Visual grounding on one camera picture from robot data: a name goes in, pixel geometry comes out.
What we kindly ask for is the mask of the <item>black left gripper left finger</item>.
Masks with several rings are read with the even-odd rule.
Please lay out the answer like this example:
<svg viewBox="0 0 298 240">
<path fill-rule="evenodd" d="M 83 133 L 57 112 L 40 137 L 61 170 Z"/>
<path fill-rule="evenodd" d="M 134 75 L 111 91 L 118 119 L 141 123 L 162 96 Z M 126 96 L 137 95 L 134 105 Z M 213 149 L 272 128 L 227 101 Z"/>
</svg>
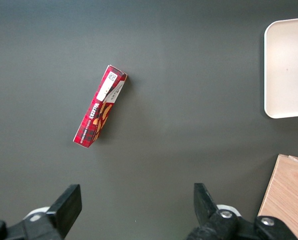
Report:
<svg viewBox="0 0 298 240">
<path fill-rule="evenodd" d="M 63 240 L 81 210 L 80 185 L 70 185 L 50 207 L 31 211 L 17 224 L 0 220 L 0 240 Z"/>
</svg>

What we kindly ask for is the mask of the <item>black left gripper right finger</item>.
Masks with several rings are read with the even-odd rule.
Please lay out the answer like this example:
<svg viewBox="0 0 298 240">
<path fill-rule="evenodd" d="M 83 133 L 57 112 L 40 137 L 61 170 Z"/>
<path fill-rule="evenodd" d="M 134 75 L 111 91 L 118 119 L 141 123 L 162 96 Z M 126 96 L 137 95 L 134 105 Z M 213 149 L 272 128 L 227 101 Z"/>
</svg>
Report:
<svg viewBox="0 0 298 240">
<path fill-rule="evenodd" d="M 194 210 L 199 226 L 188 240 L 296 240 L 296 235 L 280 219 L 261 215 L 245 220 L 233 207 L 217 205 L 203 183 L 194 184 Z"/>
</svg>

